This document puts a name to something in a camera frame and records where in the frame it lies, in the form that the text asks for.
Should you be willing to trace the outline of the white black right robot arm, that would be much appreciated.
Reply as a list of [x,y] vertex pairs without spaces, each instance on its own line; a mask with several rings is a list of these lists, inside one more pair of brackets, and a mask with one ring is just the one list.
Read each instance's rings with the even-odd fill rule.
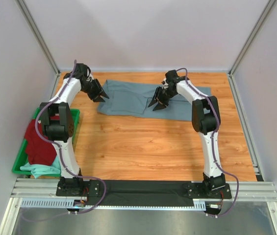
[[164,79],[157,87],[149,106],[154,111],[168,107],[169,100],[176,95],[183,96],[192,105],[192,126],[199,134],[204,155],[203,194],[214,197],[226,184],[218,148],[218,131],[221,124],[218,101],[197,89],[191,82]]

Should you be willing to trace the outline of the blue grey t shirt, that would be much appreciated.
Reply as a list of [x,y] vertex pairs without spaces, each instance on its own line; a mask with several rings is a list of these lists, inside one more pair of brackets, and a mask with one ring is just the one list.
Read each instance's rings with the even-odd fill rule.
[[106,80],[103,89],[109,96],[97,111],[109,116],[134,116],[168,120],[192,120],[192,105],[181,95],[170,99],[169,106],[153,111],[148,105],[158,85]]

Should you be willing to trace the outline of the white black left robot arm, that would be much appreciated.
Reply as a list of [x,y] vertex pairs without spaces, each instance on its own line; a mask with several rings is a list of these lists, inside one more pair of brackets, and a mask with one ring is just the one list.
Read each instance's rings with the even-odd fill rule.
[[73,150],[75,123],[70,106],[79,92],[84,92],[93,102],[104,102],[108,95],[91,72],[70,72],[56,95],[41,103],[37,119],[41,121],[43,134],[39,137],[53,145],[60,159],[61,177],[57,196],[80,196],[86,191],[80,167]]

